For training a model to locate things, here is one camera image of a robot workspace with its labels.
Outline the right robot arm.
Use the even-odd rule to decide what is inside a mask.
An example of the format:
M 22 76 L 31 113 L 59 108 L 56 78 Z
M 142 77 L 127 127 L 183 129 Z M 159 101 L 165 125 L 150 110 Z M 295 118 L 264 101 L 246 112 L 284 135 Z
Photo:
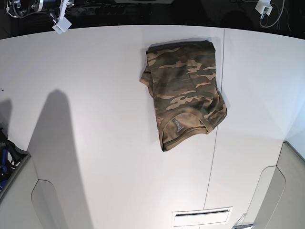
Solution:
M 1 0 L 7 14 L 24 19 L 33 14 L 47 14 L 54 23 L 74 6 L 74 0 Z

